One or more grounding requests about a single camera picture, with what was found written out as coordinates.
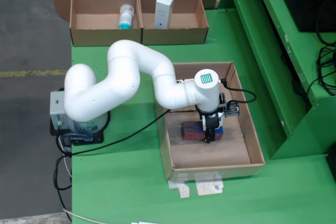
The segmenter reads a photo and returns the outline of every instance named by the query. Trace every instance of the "white product box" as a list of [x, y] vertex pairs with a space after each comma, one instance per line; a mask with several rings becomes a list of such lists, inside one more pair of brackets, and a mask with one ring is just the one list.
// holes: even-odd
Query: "white product box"
[[173, 12], [174, 0], [156, 0], [155, 6], [155, 29], [169, 28]]

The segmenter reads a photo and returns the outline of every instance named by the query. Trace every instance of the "gray concrete floor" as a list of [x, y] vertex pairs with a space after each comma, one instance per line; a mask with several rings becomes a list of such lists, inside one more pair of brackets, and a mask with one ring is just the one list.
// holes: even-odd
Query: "gray concrete floor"
[[[68, 24], [53, 0], [0, 0], [0, 49], [0, 219], [61, 212], [52, 185], [60, 153], [49, 135], [49, 94], [64, 75], [25, 71], [70, 67]], [[63, 166], [59, 180], [69, 183]], [[62, 195], [71, 208], [71, 190]]]

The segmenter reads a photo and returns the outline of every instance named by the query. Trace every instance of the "paper sticker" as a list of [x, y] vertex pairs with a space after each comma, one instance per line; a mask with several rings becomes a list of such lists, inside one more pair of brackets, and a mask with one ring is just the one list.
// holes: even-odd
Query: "paper sticker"
[[223, 192], [222, 179], [214, 180], [196, 180], [198, 195], [221, 194]]
[[170, 189], [178, 189], [180, 191], [181, 198], [189, 198], [190, 189], [186, 184], [184, 184], [184, 181], [168, 180], [168, 185]]

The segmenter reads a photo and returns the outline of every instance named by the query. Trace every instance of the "white bottle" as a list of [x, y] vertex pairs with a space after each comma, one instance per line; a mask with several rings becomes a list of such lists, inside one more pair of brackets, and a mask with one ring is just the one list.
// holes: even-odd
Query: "white bottle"
[[134, 8], [131, 5], [122, 5], [120, 7], [119, 29], [131, 29]]

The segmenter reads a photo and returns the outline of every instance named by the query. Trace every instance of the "gray control box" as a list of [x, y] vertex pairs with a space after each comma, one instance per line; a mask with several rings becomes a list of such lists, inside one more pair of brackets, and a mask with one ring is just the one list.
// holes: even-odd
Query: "gray control box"
[[64, 91], [50, 93], [50, 118], [55, 130], [69, 129], [69, 119], [64, 110]]

